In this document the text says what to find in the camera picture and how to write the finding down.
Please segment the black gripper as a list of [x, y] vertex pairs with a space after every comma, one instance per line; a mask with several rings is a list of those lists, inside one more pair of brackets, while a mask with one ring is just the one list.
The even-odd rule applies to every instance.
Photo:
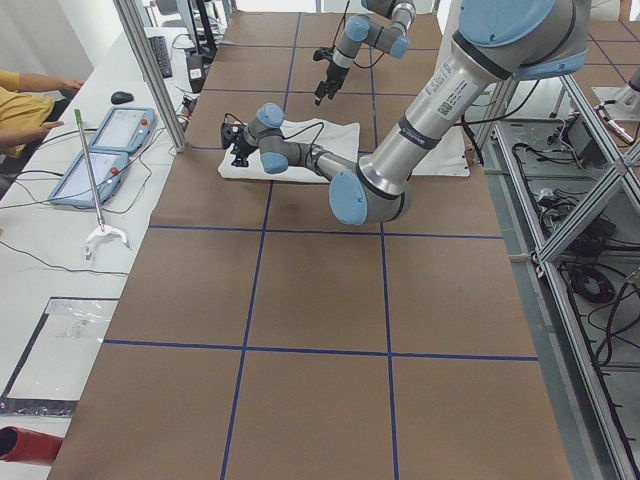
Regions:
[[324, 97], [333, 100], [337, 92], [342, 88], [348, 69], [340, 67], [333, 62], [329, 63], [326, 70], [326, 79], [321, 81], [314, 93], [314, 103], [320, 105]]
[[249, 156], [258, 149], [257, 140], [248, 130], [243, 130], [235, 134], [234, 144], [234, 160], [231, 165], [237, 168], [247, 168], [249, 166]]

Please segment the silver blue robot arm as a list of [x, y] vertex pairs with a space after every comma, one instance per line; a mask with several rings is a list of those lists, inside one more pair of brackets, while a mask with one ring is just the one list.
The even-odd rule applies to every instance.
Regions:
[[314, 93], [316, 105], [320, 105], [325, 97], [332, 100], [342, 88], [363, 44], [393, 58], [402, 58], [409, 48], [408, 30], [416, 17], [413, 1], [362, 1], [361, 5], [391, 23], [383, 26], [368, 15], [355, 15], [344, 22], [338, 42], [314, 52], [314, 61], [328, 61], [326, 79], [319, 82]]
[[558, 77], [584, 65], [588, 1], [468, 0], [451, 12], [458, 25], [450, 55], [372, 154], [351, 162], [315, 142], [289, 142], [281, 107], [266, 103], [246, 124], [222, 124], [234, 165], [246, 166], [257, 152], [268, 174], [304, 167], [328, 180], [341, 223], [393, 221], [409, 208], [412, 171], [488, 85]]

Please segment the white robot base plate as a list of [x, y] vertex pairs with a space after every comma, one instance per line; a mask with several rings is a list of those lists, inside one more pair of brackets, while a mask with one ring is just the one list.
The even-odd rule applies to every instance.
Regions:
[[420, 161], [412, 174], [417, 176], [468, 177], [470, 175], [465, 156], [465, 144], [461, 127], [451, 128], [438, 145]]

